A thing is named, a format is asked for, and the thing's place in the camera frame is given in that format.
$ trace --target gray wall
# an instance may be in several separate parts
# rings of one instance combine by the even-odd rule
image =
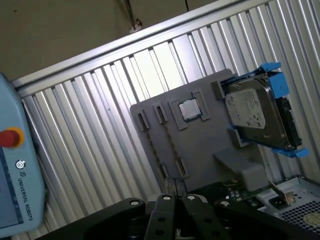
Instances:
[[[1,0],[0,72],[12,80],[119,39],[130,25],[116,1]],[[190,10],[213,0],[188,0]],[[131,0],[145,27],[186,11],[184,0]]]

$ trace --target ventilation grille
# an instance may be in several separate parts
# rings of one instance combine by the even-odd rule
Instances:
[[[312,201],[281,214],[283,220],[320,235],[320,201]]]

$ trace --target red emergency stop button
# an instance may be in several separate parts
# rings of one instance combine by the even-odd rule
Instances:
[[[15,130],[0,131],[0,147],[14,148],[21,141],[20,134]]]

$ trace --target corrugated metal wall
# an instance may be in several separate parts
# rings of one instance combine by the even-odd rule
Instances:
[[[287,159],[261,148],[266,170],[273,180],[304,174],[320,182],[319,0],[222,1],[210,14],[19,87],[48,201],[44,225],[16,239],[37,238],[127,197],[158,193],[130,106],[225,68],[244,74],[282,62],[310,155]]]

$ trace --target cable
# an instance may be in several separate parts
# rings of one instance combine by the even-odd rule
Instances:
[[[188,0],[184,0],[186,11],[189,12]]]
[[[135,23],[135,19],[134,19],[134,13],[133,13],[132,8],[131,8],[130,0],[126,0],[125,3],[126,3],[126,9],[127,9],[128,13],[129,13],[131,26],[133,27],[134,30],[136,30],[136,27],[135,27],[136,23]]]

